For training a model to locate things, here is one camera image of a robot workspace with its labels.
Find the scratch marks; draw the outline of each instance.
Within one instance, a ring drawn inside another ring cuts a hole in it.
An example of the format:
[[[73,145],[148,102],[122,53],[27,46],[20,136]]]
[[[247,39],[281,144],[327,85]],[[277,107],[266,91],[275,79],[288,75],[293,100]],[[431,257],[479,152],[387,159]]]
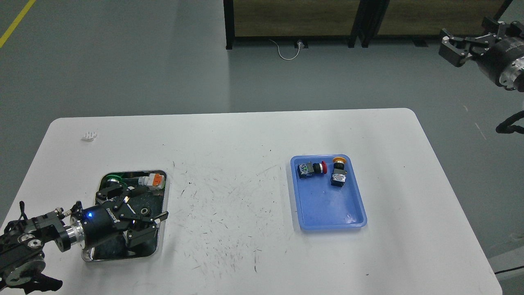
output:
[[[269,167],[268,169],[265,169],[265,170],[263,170],[263,171],[257,173],[257,176],[260,175],[260,174],[264,174],[264,173],[266,173],[268,170],[270,170],[271,168],[275,168],[275,167],[277,167],[277,166],[278,166],[278,165],[273,165],[273,166]]]
[[[484,137],[484,140],[487,140],[486,137],[484,136],[484,133],[482,132],[481,128],[478,126],[477,123],[475,123],[475,126],[477,126],[477,129],[481,132],[481,135],[482,137]]]

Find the small white object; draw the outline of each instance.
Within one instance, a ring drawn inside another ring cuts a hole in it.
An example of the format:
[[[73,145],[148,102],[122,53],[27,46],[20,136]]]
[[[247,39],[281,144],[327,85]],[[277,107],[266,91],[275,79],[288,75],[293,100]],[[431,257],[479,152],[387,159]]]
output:
[[[149,176],[141,176],[138,178],[139,185],[145,185],[151,190],[162,189],[166,179],[159,173],[151,173]]]
[[[82,137],[82,140],[83,141],[93,141],[95,140],[97,136],[98,136],[98,133],[90,131],[84,134],[84,136]]]

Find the gray floor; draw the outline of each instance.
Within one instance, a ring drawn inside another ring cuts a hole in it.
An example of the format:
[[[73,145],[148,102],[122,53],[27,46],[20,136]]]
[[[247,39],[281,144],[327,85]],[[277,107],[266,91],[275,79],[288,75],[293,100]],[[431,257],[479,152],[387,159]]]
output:
[[[0,3],[2,33],[24,4]],[[524,20],[524,1],[513,6],[504,17]],[[486,255],[524,245],[524,137],[495,133],[522,93],[454,68],[437,43],[310,42],[283,61],[270,42],[226,51],[224,36],[221,1],[37,1],[0,49],[0,220],[56,118],[406,107]]]

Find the electrical component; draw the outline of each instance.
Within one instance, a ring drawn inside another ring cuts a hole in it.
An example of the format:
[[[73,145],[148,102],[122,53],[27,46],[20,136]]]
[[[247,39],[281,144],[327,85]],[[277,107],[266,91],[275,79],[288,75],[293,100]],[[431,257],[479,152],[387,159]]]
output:
[[[122,179],[122,177],[116,175],[116,174],[110,174],[110,175],[107,175],[105,177],[105,184],[104,184],[104,187],[108,187],[108,186],[112,186],[114,184],[119,184],[119,183],[123,183],[124,180]]]
[[[298,176],[300,178],[312,177],[313,172],[313,164],[311,164],[311,162],[298,164]]]
[[[162,189],[165,185],[165,177],[159,173],[151,173],[149,176],[141,176],[138,178],[139,185],[145,185],[150,190]]]
[[[303,163],[298,164],[298,176],[300,178],[312,177],[315,174],[326,174],[328,172],[328,165],[326,162],[321,163]]]
[[[346,183],[347,171],[344,170],[344,164],[347,163],[343,157],[333,158],[333,173],[331,173],[331,185],[343,186]]]

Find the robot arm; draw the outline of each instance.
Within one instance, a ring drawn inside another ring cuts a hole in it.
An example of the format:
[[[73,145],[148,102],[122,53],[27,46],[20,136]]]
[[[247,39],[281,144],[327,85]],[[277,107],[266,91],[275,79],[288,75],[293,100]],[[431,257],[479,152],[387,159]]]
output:
[[[524,92],[524,25],[484,18],[482,26],[488,33],[480,37],[459,38],[443,29],[439,55],[456,67],[473,60],[497,86]]]
[[[144,190],[148,189],[114,184],[97,192],[98,204],[93,207],[83,209],[77,202],[66,212],[57,208],[31,219],[24,213],[24,202],[20,202],[20,218],[9,222],[0,236],[0,290],[21,288],[28,294],[62,287],[62,281],[41,274],[46,266],[42,250],[47,242],[54,241],[64,252],[74,244],[90,249],[124,232],[129,248],[154,238],[168,212],[151,216],[147,208],[133,208],[128,201],[144,197]],[[71,216],[70,225],[62,221],[67,216]]]

